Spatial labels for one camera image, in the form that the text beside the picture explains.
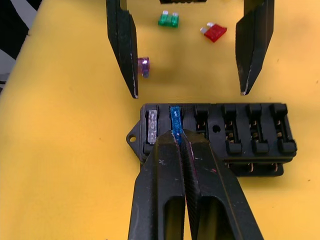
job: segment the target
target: blue fuse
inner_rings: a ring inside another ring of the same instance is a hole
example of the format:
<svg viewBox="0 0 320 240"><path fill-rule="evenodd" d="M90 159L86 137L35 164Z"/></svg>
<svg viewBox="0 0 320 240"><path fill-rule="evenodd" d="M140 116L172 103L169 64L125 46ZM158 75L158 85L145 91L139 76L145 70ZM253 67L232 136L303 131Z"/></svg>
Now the blue fuse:
<svg viewBox="0 0 320 240"><path fill-rule="evenodd" d="M172 133L174 138L177 140L178 144L181 144L181 134L184 132L182 129L181 124L181 117L180 117L180 107L179 106L172 106L170 107L171 113L171 124L172 124Z"/></svg>

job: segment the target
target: blade fuse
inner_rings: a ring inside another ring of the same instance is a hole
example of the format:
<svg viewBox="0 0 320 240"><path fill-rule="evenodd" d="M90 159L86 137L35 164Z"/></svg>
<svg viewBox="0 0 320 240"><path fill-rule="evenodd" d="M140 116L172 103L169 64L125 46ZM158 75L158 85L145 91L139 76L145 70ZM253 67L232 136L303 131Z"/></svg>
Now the blade fuse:
<svg viewBox="0 0 320 240"><path fill-rule="evenodd" d="M157 110L149 110L148 116L148 143L155 144L157 140Z"/></svg>
<svg viewBox="0 0 320 240"><path fill-rule="evenodd" d="M208 39L210 39L212 42L216 42L223 34L226 33L227 28L220 26L218 24L208 22L207 26L209 29L202 27L200 29L200 32L203 33Z"/></svg>

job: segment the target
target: black plastic housing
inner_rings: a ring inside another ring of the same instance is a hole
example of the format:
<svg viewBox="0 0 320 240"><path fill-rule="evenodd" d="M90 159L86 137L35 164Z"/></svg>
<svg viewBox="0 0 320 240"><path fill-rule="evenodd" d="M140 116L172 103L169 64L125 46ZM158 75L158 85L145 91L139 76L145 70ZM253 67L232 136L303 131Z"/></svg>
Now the black plastic housing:
<svg viewBox="0 0 320 240"><path fill-rule="evenodd" d="M297 154L288 109L281 103L145 104L127 142L143 165L153 145L147 142L148 111L157 110L157 136L171 130L170 106L181 109L182 127L203 134L217 157L236 176L281 176Z"/></svg>

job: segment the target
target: pliers jaw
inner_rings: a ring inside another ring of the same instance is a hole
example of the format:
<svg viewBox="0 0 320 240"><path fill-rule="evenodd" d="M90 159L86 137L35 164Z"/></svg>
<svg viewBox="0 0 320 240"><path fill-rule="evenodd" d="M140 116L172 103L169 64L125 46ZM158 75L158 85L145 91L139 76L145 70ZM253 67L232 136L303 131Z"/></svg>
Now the pliers jaw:
<svg viewBox="0 0 320 240"><path fill-rule="evenodd" d="M160 0L167 3L202 0ZM107 31L122 76L133 98L138 98L138 47L136 26L126 0L106 0ZM240 92L247 95L262 70L274 31L275 0L244 0L244 16L236 24L235 58Z"/></svg>
<svg viewBox="0 0 320 240"><path fill-rule="evenodd" d="M263 239L236 176L202 134L159 136L135 181L129 240Z"/></svg>
<svg viewBox="0 0 320 240"><path fill-rule="evenodd" d="M131 96L138 98L138 47L135 22L126 0L106 0L108 38Z"/></svg>

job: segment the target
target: clear fuse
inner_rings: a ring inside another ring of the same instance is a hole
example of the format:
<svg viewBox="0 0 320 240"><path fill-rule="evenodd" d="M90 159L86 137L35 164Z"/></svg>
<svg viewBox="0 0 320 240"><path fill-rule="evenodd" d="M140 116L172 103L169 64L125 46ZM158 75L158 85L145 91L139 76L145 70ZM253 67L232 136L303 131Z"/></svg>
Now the clear fuse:
<svg viewBox="0 0 320 240"><path fill-rule="evenodd" d="M149 144L155 144L157 140L157 110L149 110L148 116L148 138Z"/></svg>

